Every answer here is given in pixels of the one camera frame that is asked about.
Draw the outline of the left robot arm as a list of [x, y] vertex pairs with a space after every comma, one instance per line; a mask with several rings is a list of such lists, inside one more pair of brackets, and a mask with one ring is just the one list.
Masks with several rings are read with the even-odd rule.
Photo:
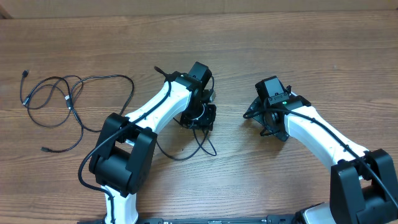
[[213, 81], [208, 66], [195, 62], [188, 73], [166, 74], [162, 89], [138, 110], [105, 119], [86, 160], [96, 190], [105, 195], [106, 215], [100, 223], [138, 222], [137, 193], [149, 174], [157, 137], [176, 115], [183, 128], [205, 136], [213, 129], [215, 91], [206, 88]]

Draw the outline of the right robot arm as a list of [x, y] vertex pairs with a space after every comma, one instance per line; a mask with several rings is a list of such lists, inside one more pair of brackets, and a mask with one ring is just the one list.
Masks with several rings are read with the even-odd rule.
[[276, 77], [256, 83], [257, 98], [244, 113], [263, 126], [261, 136], [300, 141], [330, 173], [330, 199], [278, 223], [389, 223], [397, 220], [397, 174], [392, 157], [349, 140], [307, 99]]

